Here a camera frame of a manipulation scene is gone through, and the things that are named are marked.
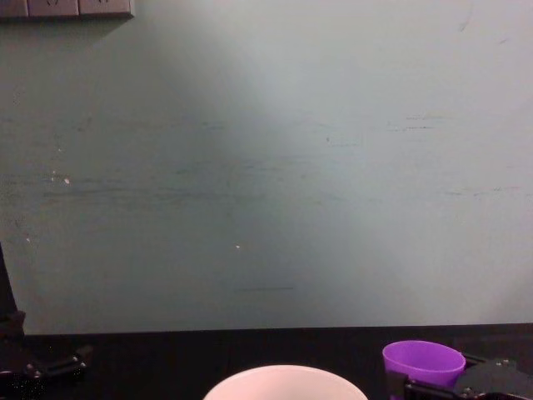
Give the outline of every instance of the black bracket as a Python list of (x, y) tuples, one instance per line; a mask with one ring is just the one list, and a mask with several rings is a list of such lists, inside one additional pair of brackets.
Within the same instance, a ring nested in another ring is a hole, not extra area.
[(92, 362), (91, 346), (55, 362), (35, 357), (22, 345), (25, 316), (15, 312), (0, 318), (0, 400), (33, 400), (56, 383), (79, 382)]
[(533, 400), (533, 377), (509, 359), (486, 360), (463, 354), (466, 369), (453, 388), (420, 382), (403, 373), (386, 373), (387, 389), (397, 400)]

